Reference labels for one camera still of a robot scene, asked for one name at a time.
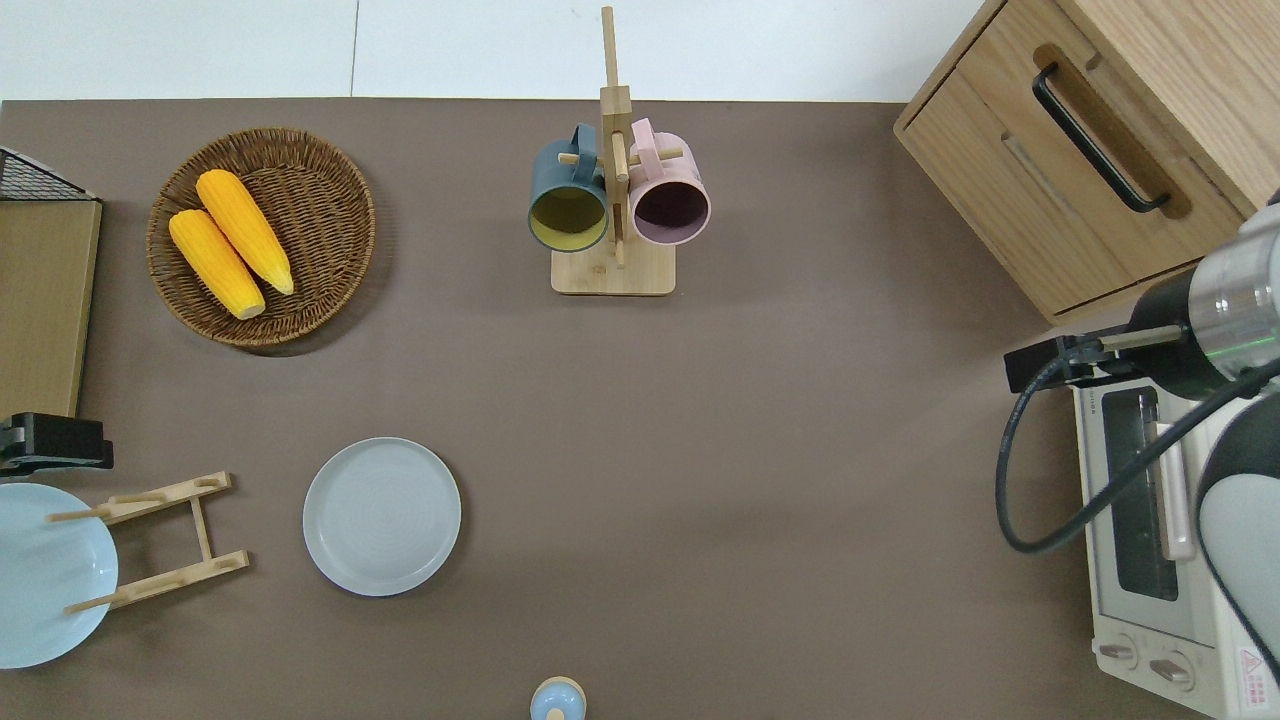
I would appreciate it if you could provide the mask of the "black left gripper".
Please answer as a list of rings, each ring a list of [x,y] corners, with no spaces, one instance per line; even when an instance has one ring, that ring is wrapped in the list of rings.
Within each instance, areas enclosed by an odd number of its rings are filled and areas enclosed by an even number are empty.
[[[15,477],[13,459],[22,450],[22,469],[37,471],[59,468],[113,469],[113,442],[104,424],[45,413],[23,413],[22,424],[1,421],[1,477]]]

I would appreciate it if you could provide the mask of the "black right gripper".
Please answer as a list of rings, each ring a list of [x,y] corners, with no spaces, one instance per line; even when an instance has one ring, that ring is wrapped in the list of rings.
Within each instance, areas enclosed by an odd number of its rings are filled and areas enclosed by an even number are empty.
[[[1073,387],[1107,386],[1137,378],[1137,366],[1126,350],[1110,348],[1092,334],[1052,337],[1004,355],[1010,393],[1021,393],[1037,374],[1065,352],[1065,383]]]

